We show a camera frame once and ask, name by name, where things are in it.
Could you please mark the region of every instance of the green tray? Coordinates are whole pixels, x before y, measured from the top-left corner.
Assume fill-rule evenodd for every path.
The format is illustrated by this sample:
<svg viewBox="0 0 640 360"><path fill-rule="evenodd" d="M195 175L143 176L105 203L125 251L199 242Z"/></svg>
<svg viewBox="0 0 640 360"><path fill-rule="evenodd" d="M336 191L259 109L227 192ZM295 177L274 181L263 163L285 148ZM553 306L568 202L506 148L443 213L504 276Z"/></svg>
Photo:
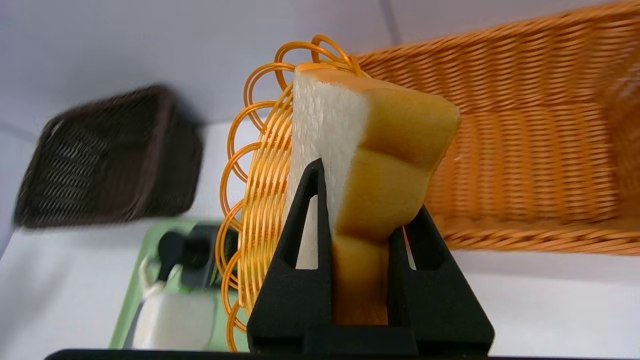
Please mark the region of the green tray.
<svg viewBox="0 0 640 360"><path fill-rule="evenodd" d="M136 316L140 300L142 299L142 290L140 288L140 282L138 279L138 267L142 259L146 256L154 257L157 252L157 244L160 238L168 231L178 231L184 234L188 234L191 229L196 225L219 225L219 222L198 222L188 220L170 220L161 222L159 224L152 225L145 234L145 239L142 243L140 253L132 269L131 280L129 281L129 288L122 302L122 308L120 309L120 315L118 315L118 321L109 342L109 348L122 349L124 348L129 328ZM149 279L153 279L157 276L159 267L154 264L149 265L148 276ZM174 292L191 292L190 289L180 288L180 272L177 272L167 283L165 291ZM228 351L226 328L227 328L227 315L222 303L221 291L219 288L211 290L193 290L193 291L206 291L211 293L211 296L216 297L216 311L212 322L214 322L214 329L209 340L208 350L212 351ZM230 294L232 303L236 301L237 294L233 292ZM243 312L238 314L240 320L246 323L246 315ZM234 330L236 339L236 346L238 351L248 352L248 345L246 342L246 335L239 330Z"/></svg>

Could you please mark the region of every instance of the brown wicker basket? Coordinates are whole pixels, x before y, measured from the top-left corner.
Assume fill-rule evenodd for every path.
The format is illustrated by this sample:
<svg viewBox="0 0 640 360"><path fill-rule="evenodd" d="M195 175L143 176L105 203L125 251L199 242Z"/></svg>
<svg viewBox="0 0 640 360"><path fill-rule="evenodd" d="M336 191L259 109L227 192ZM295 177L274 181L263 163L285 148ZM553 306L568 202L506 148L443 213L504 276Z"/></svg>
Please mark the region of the brown wicker basket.
<svg viewBox="0 0 640 360"><path fill-rule="evenodd" d="M162 86L58 115L22 181L16 224L101 224L186 211L202 159L186 116Z"/></svg>
<svg viewBox="0 0 640 360"><path fill-rule="evenodd" d="M359 57L462 127L426 204L455 249L640 254L640 3Z"/></svg>

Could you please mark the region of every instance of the orange wire coil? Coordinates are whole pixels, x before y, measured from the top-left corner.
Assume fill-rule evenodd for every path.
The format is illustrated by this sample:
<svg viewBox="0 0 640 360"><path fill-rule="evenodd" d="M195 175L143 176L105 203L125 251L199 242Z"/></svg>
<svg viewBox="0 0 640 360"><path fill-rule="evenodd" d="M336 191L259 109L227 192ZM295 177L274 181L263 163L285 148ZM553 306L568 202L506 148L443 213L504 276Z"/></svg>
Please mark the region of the orange wire coil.
<svg viewBox="0 0 640 360"><path fill-rule="evenodd" d="M333 48L333 51L323 47L323 43ZM222 298L228 316L227 345L231 351L237 351L234 328L246 332L246 325L237 318L237 314L241 308L247 314L251 313L284 224L282 213L291 158L293 111L292 84L287 84L284 72L295 70L294 65L284 62L284 56L295 49L310 51L311 61L314 63L328 64L357 76L368 76L360 69L358 62L335 42L317 35L311 43L290 42L283 45L276 52L274 62L255 69L244 86L246 107L233 121L227 141L228 163L220 184L220 205L225 219L218 233L215 251L216 266L222 274ZM254 102L253 89L256 82L270 72L275 73L282 90L281 96L276 101ZM271 109L265 121L258 116L257 111L261 109ZM236 133L247 118L260 135L256 142L236 151ZM249 153L253 153L253 158L247 173L238 161ZM231 173L246 183L244 199L233 207L227 197L227 183ZM224 246L229 229L236 230L239 239L237 252L227 263ZM237 276L233 274L234 269L237 269ZM238 300L233 305L229 299L231 289L238 290Z"/></svg>

